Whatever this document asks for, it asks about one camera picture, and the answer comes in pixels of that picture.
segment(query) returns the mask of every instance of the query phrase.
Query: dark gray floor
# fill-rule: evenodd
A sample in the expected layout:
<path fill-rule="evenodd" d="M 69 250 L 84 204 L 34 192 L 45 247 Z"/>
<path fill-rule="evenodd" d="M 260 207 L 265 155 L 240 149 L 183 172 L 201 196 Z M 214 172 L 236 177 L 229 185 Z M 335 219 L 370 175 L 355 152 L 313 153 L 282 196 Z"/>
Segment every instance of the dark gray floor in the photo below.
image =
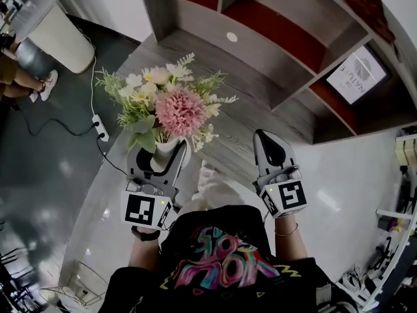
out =
<path fill-rule="evenodd" d="M 116 71 L 137 45 L 107 29 L 77 21 L 96 46 L 96 70 Z M 59 80 L 47 102 L 18 102 L 33 130 L 49 118 L 58 118 L 74 132 L 86 130 L 93 116 L 90 108 L 90 69 L 75 75 L 59 63 Z M 35 68 L 37 74 L 42 69 Z M 110 141 L 101 143 L 107 151 L 120 132 L 117 110 L 102 89 L 96 89 L 94 108 L 106 126 Z M 32 283 L 56 285 L 66 243 L 86 193 L 102 164 L 96 146 L 96 132 L 73 137 L 61 126 L 50 123 L 38 137 L 29 135 L 23 117 L 8 112 L 0 130 L 0 252 L 24 246 L 21 262 L 7 267 L 18 271 L 28 263 Z"/>

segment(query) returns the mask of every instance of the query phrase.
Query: black t-shirt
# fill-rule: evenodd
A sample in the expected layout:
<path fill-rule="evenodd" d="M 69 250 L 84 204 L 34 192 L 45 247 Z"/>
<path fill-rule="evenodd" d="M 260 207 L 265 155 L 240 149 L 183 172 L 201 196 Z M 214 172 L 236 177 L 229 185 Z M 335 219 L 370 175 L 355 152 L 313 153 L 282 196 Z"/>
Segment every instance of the black t-shirt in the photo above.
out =
<path fill-rule="evenodd" d="M 318 288 L 324 289 L 320 296 Z M 338 308 L 334 312 L 356 312 L 351 298 L 331 283 L 313 258 L 278 261 L 270 253 L 259 210 L 239 205 L 179 217 L 162 243 L 160 272 L 117 270 L 100 313 L 167 308 L 317 312 L 318 304 Z"/>

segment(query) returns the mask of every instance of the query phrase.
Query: colorful graphic print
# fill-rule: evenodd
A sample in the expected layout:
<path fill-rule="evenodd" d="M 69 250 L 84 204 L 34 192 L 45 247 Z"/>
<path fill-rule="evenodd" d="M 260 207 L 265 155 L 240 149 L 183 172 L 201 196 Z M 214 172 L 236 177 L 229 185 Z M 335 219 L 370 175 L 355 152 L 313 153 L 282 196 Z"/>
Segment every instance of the colorful graphic print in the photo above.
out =
<path fill-rule="evenodd" d="M 192 254 L 195 260 L 180 260 L 179 265 L 160 286 L 164 290 L 188 286 L 199 274 L 200 289 L 195 288 L 194 295 L 200 295 L 203 289 L 215 290 L 219 287 L 238 288 L 256 283 L 259 273 L 267 278 L 280 276 L 273 265 L 265 261 L 258 249 L 229 235 L 216 227 L 197 228 L 192 235 Z"/>

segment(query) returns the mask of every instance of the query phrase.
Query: brown shorts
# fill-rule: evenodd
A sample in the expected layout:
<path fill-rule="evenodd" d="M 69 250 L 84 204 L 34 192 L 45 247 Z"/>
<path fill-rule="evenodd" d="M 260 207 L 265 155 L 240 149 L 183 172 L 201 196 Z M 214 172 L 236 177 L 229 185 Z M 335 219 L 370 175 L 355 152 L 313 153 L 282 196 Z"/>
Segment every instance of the brown shorts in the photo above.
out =
<path fill-rule="evenodd" d="M 18 67 L 19 63 L 17 61 L 0 53 L 0 97 L 5 92 L 4 85 L 12 84 Z"/>

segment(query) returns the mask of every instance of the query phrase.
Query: forearm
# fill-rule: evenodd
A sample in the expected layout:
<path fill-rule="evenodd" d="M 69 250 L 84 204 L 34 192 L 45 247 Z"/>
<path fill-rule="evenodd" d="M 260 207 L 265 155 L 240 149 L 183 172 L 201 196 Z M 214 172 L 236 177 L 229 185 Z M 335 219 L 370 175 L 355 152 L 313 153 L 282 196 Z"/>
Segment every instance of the forearm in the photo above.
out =
<path fill-rule="evenodd" d="M 308 257 L 299 230 L 294 231 L 296 227 L 294 215 L 275 219 L 275 250 L 276 257 L 281 261 L 296 261 Z"/>
<path fill-rule="evenodd" d="M 132 253 L 130 254 L 129 267 L 144 268 L 157 272 L 159 262 L 158 240 L 140 241 L 135 238 Z"/>

